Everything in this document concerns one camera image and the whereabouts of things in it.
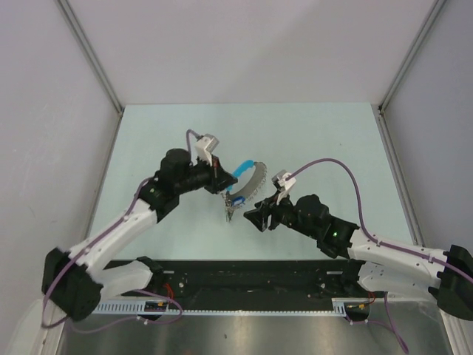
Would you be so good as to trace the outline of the blue key tag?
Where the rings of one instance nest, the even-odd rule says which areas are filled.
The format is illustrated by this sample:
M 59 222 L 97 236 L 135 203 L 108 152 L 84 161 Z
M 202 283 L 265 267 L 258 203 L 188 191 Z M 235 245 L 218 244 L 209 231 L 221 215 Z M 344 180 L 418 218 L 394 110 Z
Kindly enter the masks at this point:
M 244 202 L 245 202 L 245 198 L 243 196 L 239 196 L 239 197 L 236 197 L 235 199 L 233 199 L 231 201 L 231 205 L 232 206 L 238 206 L 238 205 L 240 205 Z

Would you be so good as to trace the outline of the large metal keyring blue handle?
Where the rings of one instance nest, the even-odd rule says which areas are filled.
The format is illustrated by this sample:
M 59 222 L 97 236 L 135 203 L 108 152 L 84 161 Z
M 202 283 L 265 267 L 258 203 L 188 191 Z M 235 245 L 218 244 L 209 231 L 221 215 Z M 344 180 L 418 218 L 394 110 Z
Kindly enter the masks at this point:
M 250 200 L 257 192 L 258 189 L 265 183 L 267 177 L 267 166 L 263 162 L 254 160 L 243 161 L 232 173 L 236 178 L 240 178 L 247 171 L 252 171 L 252 175 L 248 182 L 238 191 L 233 191 L 233 186 L 225 190 L 224 197 L 230 202 L 236 197 L 243 196 L 245 202 Z

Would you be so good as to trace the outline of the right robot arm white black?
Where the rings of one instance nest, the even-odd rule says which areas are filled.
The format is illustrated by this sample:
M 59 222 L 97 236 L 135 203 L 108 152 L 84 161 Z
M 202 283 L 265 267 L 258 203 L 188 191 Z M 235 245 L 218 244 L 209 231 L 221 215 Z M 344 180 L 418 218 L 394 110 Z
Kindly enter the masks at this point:
M 371 291 L 434 300 L 447 314 L 472 320 L 472 255 L 464 247 L 445 251 L 369 237 L 360 226 L 332 216 L 317 195 L 296 203 L 268 197 L 244 217 L 259 231 L 283 225 L 315 240 L 328 257 L 347 259 L 341 289 L 350 297 Z

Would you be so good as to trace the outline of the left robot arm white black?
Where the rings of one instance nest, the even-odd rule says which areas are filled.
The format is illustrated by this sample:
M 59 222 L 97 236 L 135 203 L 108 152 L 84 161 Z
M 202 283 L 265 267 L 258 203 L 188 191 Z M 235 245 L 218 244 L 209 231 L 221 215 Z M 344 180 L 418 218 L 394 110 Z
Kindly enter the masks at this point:
M 218 157 L 192 163 L 184 149 L 170 149 L 152 177 L 140 183 L 129 208 L 109 227 L 67 251 L 51 250 L 44 263 L 41 290 L 68 319 L 87 318 L 98 304 L 130 291 L 158 294 L 164 284 L 163 267 L 149 257 L 108 268 L 125 246 L 157 225 L 175 208 L 180 196 L 198 189 L 217 195 L 237 178 L 225 171 Z

